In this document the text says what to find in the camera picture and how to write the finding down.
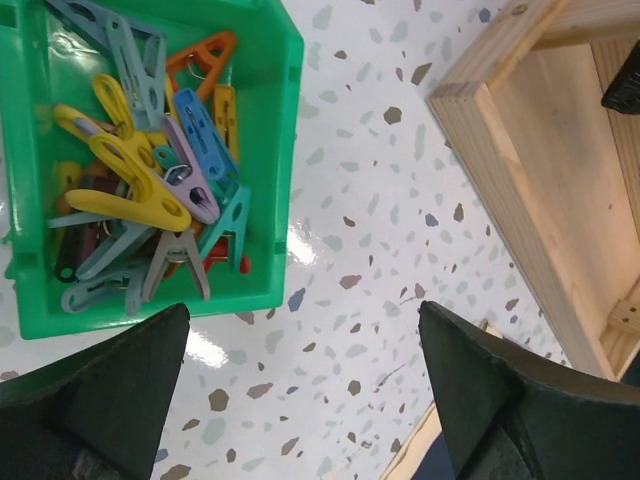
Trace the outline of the purple clothes peg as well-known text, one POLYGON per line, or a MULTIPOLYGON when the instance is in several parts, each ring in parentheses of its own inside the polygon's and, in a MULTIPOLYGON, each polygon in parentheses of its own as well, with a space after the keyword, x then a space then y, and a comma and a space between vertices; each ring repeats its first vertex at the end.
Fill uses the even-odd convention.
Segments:
POLYGON ((169 146, 175 152, 179 164, 188 168, 188 175, 176 185, 165 183, 174 196, 189 210, 194 218, 203 224, 214 224, 220 218, 220 208, 204 178, 202 170, 179 123, 171 116, 165 116, 163 129, 169 146))

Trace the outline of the grey clothes peg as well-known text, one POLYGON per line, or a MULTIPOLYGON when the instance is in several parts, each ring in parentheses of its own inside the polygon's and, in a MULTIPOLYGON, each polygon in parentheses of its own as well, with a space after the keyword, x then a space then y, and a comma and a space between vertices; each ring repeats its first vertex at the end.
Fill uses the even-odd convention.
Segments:
POLYGON ((182 232, 163 230, 143 282, 142 300, 150 302, 171 267, 186 266, 203 300, 211 298, 211 288, 197 248, 194 229, 182 232))

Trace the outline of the yellow clothes peg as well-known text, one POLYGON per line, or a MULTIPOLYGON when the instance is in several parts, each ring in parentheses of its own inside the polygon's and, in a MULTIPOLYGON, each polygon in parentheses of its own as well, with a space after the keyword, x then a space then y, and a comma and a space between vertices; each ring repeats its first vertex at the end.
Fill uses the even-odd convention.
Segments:
POLYGON ((91 136, 88 145, 93 154, 129 186, 130 195, 120 197, 92 189, 70 190, 65 198, 71 207, 171 232, 182 232, 190 226, 190 212, 135 149, 108 133, 91 136))

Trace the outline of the navy underwear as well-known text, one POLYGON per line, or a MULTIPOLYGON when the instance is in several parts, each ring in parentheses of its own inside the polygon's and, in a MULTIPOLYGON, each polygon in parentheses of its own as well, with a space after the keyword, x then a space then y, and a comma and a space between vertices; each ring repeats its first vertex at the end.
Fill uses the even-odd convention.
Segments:
POLYGON ((417 422, 381 479, 455 479, 435 403, 417 422))

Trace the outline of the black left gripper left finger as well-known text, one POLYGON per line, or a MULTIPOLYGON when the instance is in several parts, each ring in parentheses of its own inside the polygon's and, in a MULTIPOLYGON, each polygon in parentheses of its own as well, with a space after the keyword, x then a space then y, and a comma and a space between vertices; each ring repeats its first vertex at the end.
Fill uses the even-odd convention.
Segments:
POLYGON ((189 331, 175 304, 3 382, 2 478, 150 478, 189 331))

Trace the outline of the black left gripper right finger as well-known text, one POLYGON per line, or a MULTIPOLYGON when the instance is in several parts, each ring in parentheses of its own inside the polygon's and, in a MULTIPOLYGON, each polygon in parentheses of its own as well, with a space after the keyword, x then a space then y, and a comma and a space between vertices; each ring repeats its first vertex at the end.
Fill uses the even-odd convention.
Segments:
POLYGON ((425 363, 459 479, 636 479, 639 390, 419 308, 425 363))

